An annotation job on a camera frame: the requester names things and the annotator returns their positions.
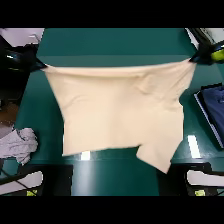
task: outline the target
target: table surface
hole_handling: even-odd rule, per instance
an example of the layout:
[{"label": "table surface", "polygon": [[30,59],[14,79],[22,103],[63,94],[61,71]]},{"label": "table surface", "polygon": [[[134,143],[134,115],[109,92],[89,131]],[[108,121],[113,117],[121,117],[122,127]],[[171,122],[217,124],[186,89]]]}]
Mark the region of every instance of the table surface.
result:
[{"label": "table surface", "polygon": [[[181,61],[194,52],[183,28],[63,28],[45,30],[38,57],[54,66],[132,66]],[[224,171],[224,151],[192,97],[201,85],[222,82],[222,74],[220,65],[197,66],[180,98],[184,140],[173,163],[206,161]],[[15,127],[31,127],[37,134],[39,147],[30,163],[74,164],[73,195],[158,195],[156,169],[135,157],[137,148],[93,152],[89,161],[80,155],[61,157],[63,120],[41,71],[30,75]],[[192,158],[188,135],[196,137],[201,159]],[[6,160],[3,168],[15,174],[17,166]]]}]

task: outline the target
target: cream t-shirt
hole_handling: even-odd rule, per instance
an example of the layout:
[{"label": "cream t-shirt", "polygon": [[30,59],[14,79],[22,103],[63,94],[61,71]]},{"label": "cream t-shirt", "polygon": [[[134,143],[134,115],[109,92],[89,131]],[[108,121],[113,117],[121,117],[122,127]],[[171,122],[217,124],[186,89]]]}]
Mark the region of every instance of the cream t-shirt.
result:
[{"label": "cream t-shirt", "polygon": [[64,119],[63,155],[140,146],[137,157],[166,173],[183,139],[182,92],[195,64],[44,69]]}]

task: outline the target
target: crumpled white cloth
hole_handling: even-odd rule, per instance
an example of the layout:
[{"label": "crumpled white cloth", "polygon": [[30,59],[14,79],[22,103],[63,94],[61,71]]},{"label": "crumpled white cloth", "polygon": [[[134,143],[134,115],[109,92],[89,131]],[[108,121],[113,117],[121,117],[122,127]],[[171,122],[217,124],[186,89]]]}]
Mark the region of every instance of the crumpled white cloth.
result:
[{"label": "crumpled white cloth", "polygon": [[14,130],[0,139],[0,158],[15,157],[18,163],[24,165],[37,146],[36,136],[31,128]]}]

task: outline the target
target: dark blue garment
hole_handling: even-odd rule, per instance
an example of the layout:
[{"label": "dark blue garment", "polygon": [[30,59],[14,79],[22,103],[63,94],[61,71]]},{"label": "dark blue garment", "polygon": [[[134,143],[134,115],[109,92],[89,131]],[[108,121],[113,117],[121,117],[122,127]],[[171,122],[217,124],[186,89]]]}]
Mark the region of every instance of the dark blue garment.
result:
[{"label": "dark blue garment", "polygon": [[213,124],[224,144],[224,86],[201,90]]}]

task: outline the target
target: yellow label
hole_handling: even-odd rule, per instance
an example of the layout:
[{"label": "yellow label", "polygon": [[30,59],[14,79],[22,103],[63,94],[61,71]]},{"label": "yellow label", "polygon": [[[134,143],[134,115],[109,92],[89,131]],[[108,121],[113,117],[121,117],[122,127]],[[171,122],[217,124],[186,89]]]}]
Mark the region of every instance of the yellow label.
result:
[{"label": "yellow label", "polygon": [[27,191],[26,196],[36,196],[32,191]]},{"label": "yellow label", "polygon": [[194,192],[196,196],[205,196],[205,191],[204,190],[199,190]]}]

